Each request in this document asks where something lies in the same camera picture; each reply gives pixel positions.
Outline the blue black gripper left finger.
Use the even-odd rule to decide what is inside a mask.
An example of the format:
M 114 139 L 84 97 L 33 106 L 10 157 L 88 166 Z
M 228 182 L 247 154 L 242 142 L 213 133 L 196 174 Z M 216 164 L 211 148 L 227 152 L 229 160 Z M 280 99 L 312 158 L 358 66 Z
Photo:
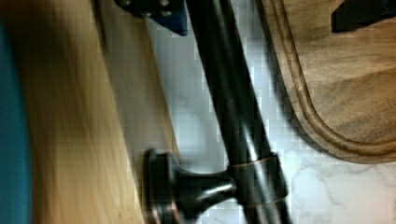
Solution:
M 150 18 L 165 29 L 180 35 L 188 34 L 185 0 L 114 0 L 135 17 Z

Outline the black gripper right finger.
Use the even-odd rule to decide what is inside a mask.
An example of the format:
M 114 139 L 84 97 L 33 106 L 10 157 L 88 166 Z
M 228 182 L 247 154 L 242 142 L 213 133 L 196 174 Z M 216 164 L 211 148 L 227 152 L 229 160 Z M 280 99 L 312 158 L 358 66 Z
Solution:
M 396 0 L 344 0 L 332 13 L 332 32 L 352 32 L 394 18 Z

